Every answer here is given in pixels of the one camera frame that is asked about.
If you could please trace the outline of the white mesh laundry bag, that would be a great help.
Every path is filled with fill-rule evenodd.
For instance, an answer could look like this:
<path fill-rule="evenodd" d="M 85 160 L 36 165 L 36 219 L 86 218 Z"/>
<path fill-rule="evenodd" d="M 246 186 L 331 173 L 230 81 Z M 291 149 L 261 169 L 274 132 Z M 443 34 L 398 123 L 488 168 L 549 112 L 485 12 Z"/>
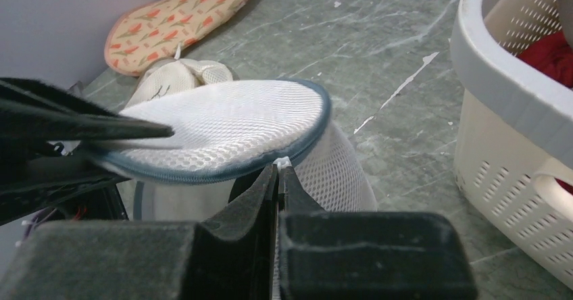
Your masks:
<path fill-rule="evenodd" d="M 279 161 L 328 211 L 374 211 L 372 187 L 332 119 L 327 91 L 306 80 L 219 82 L 127 107 L 170 126 L 163 139 L 84 143 L 96 164 L 136 181 L 138 220 L 204 220 L 240 177 Z"/>

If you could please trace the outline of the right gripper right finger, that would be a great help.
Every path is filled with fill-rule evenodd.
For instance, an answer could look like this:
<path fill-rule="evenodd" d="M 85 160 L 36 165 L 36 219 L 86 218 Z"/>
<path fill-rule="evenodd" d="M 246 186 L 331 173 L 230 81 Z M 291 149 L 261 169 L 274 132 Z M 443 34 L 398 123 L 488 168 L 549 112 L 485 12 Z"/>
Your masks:
<path fill-rule="evenodd" d="M 451 222 L 430 212 L 326 211 L 294 169 L 278 173 L 282 299 L 477 299 Z"/>

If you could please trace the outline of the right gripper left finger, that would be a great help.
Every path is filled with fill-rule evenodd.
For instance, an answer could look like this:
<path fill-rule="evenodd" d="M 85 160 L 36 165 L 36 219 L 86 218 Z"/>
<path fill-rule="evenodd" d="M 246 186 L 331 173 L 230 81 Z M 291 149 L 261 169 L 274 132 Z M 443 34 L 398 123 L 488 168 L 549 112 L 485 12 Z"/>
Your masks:
<path fill-rule="evenodd" d="M 271 299 L 275 165 L 202 222 L 59 221 L 19 248 L 2 299 Z"/>

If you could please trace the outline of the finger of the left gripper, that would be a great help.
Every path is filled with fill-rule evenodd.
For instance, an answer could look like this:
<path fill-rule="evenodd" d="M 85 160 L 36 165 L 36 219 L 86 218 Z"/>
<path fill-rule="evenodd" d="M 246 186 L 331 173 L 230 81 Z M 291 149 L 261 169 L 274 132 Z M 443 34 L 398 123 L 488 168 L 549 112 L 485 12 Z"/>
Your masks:
<path fill-rule="evenodd" d="M 115 114 L 40 80 L 1 79 L 1 138 L 81 141 L 164 138 L 174 130 Z"/>
<path fill-rule="evenodd" d="M 49 143 L 1 143 L 1 224 L 92 191 L 116 191 L 128 179 L 80 155 L 61 155 Z"/>

